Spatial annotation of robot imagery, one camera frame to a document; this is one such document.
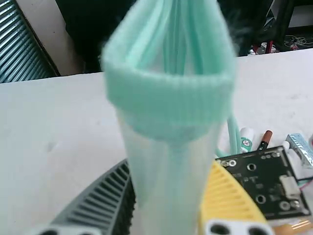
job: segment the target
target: mounting hole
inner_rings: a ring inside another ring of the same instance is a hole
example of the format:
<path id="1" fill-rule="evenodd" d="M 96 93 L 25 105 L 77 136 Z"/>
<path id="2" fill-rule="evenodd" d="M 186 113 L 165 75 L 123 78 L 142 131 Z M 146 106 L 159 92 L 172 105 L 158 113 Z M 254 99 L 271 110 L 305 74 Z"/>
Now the mounting hole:
<path id="1" fill-rule="evenodd" d="M 235 160 L 230 160 L 228 164 L 229 166 L 235 166 L 237 162 Z"/>
<path id="2" fill-rule="evenodd" d="M 49 229 L 42 232 L 40 235 L 58 235 L 58 232 L 53 229 Z"/>
<path id="3" fill-rule="evenodd" d="M 249 229 L 249 234 L 250 235 L 268 235 L 267 232 L 265 232 L 263 229 L 255 228 L 255 227 Z"/>
<path id="4" fill-rule="evenodd" d="M 250 163 L 246 166 L 246 168 L 249 170 L 249 171 L 255 171 L 256 169 L 256 165 L 253 164 L 253 163 Z"/>
<path id="5" fill-rule="evenodd" d="M 282 209 L 283 211 L 289 211 L 291 206 L 290 206 L 289 202 L 281 201 L 281 202 L 279 203 L 279 207 L 280 207 L 280 209 Z"/>
<path id="6" fill-rule="evenodd" d="M 214 224 L 211 227 L 211 232 L 218 235 L 227 235 L 230 234 L 228 227 L 223 224 Z"/>
<path id="7" fill-rule="evenodd" d="M 259 195 L 257 195 L 257 196 L 255 197 L 255 200 L 256 200 L 256 202 L 259 203 L 259 204 L 264 204 L 264 203 L 266 202 L 266 197 L 263 196 L 263 195 L 261 195 L 261 194 L 259 194 Z"/>

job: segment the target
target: green elastic strap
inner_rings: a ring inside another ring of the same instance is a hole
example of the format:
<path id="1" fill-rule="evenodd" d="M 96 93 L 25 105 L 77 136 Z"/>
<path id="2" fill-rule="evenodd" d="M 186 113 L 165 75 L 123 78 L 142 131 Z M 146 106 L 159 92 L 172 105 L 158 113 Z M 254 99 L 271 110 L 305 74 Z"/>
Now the green elastic strap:
<path id="1" fill-rule="evenodd" d="M 149 69 L 162 48 L 166 73 Z M 193 68 L 188 75 L 187 52 Z M 126 113 L 178 125 L 210 125 L 230 116 L 235 56 L 212 1 L 139 0 L 111 36 L 102 60 L 108 98 Z"/>
<path id="2" fill-rule="evenodd" d="M 241 137 L 240 137 L 238 125 L 233 115 L 227 120 L 227 125 L 228 125 L 229 144 L 230 144 L 231 153 L 227 154 L 225 152 L 222 152 L 219 148 L 217 148 L 215 150 L 215 154 L 217 158 L 222 158 L 222 157 L 226 157 L 229 155 L 235 155 L 235 154 L 240 153 Z"/>

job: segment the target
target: white tabletop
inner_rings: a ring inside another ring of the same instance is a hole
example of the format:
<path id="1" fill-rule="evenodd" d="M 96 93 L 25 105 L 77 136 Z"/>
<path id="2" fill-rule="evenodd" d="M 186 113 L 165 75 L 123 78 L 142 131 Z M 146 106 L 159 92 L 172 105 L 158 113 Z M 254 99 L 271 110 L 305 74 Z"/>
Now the white tabletop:
<path id="1" fill-rule="evenodd" d="M 272 130 L 270 146 L 313 134 L 313 49 L 242 57 L 238 66 L 240 127 L 259 138 Z M 126 157 L 102 73 L 0 84 L 0 100 L 0 234 L 50 222 Z"/>

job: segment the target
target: electronic component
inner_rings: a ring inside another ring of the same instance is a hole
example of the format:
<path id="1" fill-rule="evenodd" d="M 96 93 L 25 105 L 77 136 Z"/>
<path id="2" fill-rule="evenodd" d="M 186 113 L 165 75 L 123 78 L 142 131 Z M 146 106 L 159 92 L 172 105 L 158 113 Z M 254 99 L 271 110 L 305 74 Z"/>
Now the electronic component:
<path id="1" fill-rule="evenodd" d="M 302 135 L 298 133 L 289 134 L 287 135 L 286 141 L 290 143 L 290 148 L 299 155 L 302 164 L 313 168 L 313 150 L 310 149 Z"/>
<path id="2" fill-rule="evenodd" d="M 242 185 L 267 220 L 310 214 L 283 147 L 217 161 Z"/>
<path id="3" fill-rule="evenodd" d="M 285 195 L 288 199 L 298 199 L 300 196 L 299 186 L 293 176 L 281 175 L 279 180 L 284 188 Z"/>

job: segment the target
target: white plastic piece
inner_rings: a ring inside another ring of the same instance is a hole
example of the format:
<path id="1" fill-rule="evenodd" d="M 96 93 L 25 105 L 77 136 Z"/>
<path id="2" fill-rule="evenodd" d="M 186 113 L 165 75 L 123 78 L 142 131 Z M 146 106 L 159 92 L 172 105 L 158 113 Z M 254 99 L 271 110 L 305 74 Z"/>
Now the white plastic piece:
<path id="1" fill-rule="evenodd" d="M 304 178 L 303 172 L 302 172 L 302 162 L 298 154 L 293 150 L 289 149 L 287 152 L 287 158 L 292 166 L 292 169 L 294 171 L 294 174 L 297 179 Z"/>
<path id="2" fill-rule="evenodd" d="M 288 149 L 290 148 L 290 143 L 288 141 L 283 141 L 282 146 L 284 147 L 285 152 L 288 152 Z"/>
<path id="3" fill-rule="evenodd" d="M 42 225 L 38 226 L 24 235 L 102 235 L 101 231 L 93 227 L 85 226 L 59 226 L 59 225 Z"/>
<path id="4" fill-rule="evenodd" d="M 240 136 L 241 138 L 247 138 L 253 142 L 254 139 L 254 130 L 249 127 L 244 127 L 243 129 L 240 130 Z"/>
<path id="5" fill-rule="evenodd" d="M 274 232 L 269 224 L 212 219 L 205 226 L 205 235 L 274 235 Z"/>
<path id="6" fill-rule="evenodd" d="M 293 176 L 281 175 L 279 180 L 285 190 L 285 195 L 288 199 L 298 199 L 301 191 L 297 181 Z"/>

